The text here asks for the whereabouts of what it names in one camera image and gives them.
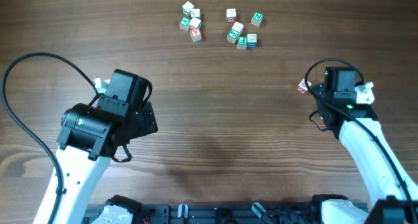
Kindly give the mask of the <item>red V letter block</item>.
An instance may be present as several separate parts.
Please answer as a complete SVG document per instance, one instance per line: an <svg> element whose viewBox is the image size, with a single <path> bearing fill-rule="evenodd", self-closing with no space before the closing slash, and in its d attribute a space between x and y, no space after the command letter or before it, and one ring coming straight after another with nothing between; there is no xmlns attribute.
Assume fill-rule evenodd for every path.
<svg viewBox="0 0 418 224"><path fill-rule="evenodd" d="M201 31L198 27L194 28L194 29L190 29L189 33L190 33L190 36L191 36L191 40L193 42L197 42L197 41L200 41L202 39L202 33L201 33Z"/></svg>

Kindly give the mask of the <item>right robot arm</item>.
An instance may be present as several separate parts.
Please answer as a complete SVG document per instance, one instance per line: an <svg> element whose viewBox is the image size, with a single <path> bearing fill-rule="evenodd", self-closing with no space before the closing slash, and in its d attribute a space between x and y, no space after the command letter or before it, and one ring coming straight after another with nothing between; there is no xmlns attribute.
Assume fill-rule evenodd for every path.
<svg viewBox="0 0 418 224"><path fill-rule="evenodd" d="M346 198L319 203L322 223L416 223L417 184L388 145L371 104L371 82L356 81L354 67L327 67L322 84L307 90L317 102L325 128L353 158L370 196L366 212Z"/></svg>

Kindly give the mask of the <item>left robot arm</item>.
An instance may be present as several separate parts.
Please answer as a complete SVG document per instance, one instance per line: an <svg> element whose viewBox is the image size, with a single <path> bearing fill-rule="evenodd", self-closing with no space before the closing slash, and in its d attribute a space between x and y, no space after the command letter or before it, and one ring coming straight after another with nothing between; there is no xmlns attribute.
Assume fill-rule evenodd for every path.
<svg viewBox="0 0 418 224"><path fill-rule="evenodd" d="M54 208L57 173L50 183L35 223L79 223L97 183L115 161L119 147L132 139L157 132L151 102L152 83L136 74L116 69L109 80L94 80L99 93L96 106L79 103L61 119L56 158L63 173L63 194Z"/></svg>

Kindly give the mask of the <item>blue side picture block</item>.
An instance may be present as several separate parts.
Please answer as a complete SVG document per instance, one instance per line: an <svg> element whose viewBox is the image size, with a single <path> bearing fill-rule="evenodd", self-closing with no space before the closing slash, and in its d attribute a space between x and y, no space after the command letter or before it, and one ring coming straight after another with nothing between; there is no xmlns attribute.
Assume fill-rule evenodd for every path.
<svg viewBox="0 0 418 224"><path fill-rule="evenodd" d="M257 35L255 33L247 34L248 47L257 46Z"/></svg>

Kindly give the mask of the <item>green F letter block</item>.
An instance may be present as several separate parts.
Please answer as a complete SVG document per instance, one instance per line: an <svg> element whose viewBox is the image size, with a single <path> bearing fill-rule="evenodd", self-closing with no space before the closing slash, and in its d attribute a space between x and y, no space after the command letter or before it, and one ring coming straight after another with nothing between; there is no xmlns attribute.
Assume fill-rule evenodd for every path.
<svg viewBox="0 0 418 224"><path fill-rule="evenodd" d="M248 38L247 37L239 37L237 40L237 48L239 50L246 50L248 47Z"/></svg>

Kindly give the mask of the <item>green N letter block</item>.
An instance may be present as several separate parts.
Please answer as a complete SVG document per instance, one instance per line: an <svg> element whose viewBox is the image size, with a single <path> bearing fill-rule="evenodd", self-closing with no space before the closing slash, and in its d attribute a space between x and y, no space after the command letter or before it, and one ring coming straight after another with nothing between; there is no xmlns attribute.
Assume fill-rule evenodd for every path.
<svg viewBox="0 0 418 224"><path fill-rule="evenodd" d="M262 23L262 20L264 18L264 14L260 12L254 12L252 18L251 18L251 25L255 25L259 27Z"/></svg>

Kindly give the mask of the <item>plain block behind J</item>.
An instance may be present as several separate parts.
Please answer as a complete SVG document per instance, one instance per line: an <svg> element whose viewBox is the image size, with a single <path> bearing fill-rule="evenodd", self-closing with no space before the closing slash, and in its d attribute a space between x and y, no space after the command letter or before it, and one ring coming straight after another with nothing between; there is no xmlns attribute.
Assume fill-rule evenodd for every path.
<svg viewBox="0 0 418 224"><path fill-rule="evenodd" d="M238 35L240 35L244 30L244 25L240 22L235 22L232 26L232 29L238 32Z"/></svg>

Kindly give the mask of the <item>green J letter block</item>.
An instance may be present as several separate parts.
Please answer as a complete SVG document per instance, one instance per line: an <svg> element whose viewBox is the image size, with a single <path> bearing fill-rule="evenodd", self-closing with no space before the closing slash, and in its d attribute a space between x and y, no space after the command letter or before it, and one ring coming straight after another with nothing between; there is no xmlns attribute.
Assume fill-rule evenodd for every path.
<svg viewBox="0 0 418 224"><path fill-rule="evenodd" d="M240 36L239 31L235 29L231 29L227 34L227 40L231 42L232 44L235 44L239 36Z"/></svg>

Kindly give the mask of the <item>green A letter block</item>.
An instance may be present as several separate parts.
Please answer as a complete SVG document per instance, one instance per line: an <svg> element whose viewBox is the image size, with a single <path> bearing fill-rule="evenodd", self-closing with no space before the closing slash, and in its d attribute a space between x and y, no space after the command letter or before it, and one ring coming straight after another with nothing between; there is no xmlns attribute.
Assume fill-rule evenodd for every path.
<svg viewBox="0 0 418 224"><path fill-rule="evenodd" d="M184 30L184 31L189 31L190 30L190 21L191 21L190 18L182 17L182 19L180 20L180 29Z"/></svg>

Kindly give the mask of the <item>plain top green block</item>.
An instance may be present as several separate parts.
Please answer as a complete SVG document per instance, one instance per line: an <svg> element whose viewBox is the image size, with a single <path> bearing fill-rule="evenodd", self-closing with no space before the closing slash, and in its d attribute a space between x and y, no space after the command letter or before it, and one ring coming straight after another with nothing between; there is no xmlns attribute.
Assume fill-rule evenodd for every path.
<svg viewBox="0 0 418 224"><path fill-rule="evenodd" d="M201 28L202 25L202 21L199 18L196 17L192 17L191 21L189 23L189 27L190 29L196 29L196 28Z"/></svg>

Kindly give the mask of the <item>red side picture block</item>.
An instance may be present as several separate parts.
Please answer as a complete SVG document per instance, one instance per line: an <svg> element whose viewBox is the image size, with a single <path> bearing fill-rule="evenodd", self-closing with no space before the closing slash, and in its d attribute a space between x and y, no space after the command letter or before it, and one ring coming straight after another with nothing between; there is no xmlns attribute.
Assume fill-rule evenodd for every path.
<svg viewBox="0 0 418 224"><path fill-rule="evenodd" d="M228 8L226 10L226 19L227 22L235 22L236 21L236 9L235 8Z"/></svg>

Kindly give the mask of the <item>small picture blue block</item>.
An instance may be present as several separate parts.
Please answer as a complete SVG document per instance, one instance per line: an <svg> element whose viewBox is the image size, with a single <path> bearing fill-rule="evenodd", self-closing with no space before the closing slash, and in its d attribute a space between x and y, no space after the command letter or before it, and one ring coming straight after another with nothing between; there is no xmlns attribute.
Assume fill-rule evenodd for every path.
<svg viewBox="0 0 418 224"><path fill-rule="evenodd" d="M192 8L190 16L192 18L200 19L201 18L201 10L199 8Z"/></svg>

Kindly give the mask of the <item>top left teal block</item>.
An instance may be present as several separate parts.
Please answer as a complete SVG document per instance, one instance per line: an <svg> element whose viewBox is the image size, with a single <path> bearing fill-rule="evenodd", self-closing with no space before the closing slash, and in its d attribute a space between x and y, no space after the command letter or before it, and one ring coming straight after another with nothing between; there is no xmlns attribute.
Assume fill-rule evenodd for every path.
<svg viewBox="0 0 418 224"><path fill-rule="evenodd" d="M194 8L195 8L195 6L191 2L187 1L182 5L182 12L186 16L190 16L191 10L194 9Z"/></svg>

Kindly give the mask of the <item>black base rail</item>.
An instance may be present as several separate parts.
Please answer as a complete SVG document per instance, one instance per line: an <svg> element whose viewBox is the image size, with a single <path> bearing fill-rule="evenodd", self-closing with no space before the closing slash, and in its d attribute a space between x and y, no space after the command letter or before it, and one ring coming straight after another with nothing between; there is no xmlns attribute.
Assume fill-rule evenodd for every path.
<svg viewBox="0 0 418 224"><path fill-rule="evenodd" d="M318 209L309 202L265 204L263 208L275 223L319 223ZM251 205L190 206L185 217L178 216L178 207L168 204L144 204L134 223L264 223L251 210Z"/></svg>

